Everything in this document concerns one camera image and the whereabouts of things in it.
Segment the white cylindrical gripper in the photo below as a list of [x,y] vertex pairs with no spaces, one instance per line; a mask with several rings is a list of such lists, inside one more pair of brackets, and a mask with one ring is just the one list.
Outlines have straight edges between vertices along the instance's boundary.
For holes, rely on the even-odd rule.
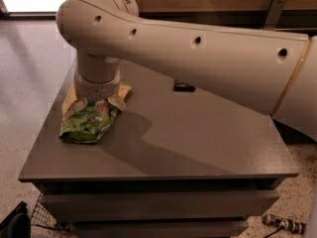
[[77,51],[73,84],[61,105],[62,116],[68,118],[83,109],[87,105],[87,99],[100,100],[108,97],[110,104],[125,111],[124,98],[116,94],[119,91],[120,79],[119,59]]

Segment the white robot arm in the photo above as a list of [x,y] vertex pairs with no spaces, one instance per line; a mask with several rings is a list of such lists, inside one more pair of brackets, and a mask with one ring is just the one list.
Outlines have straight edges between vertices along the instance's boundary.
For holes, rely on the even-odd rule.
[[248,107],[317,140],[317,38],[140,17],[136,0],[66,0],[56,12],[76,49],[76,92],[107,98],[129,60]]

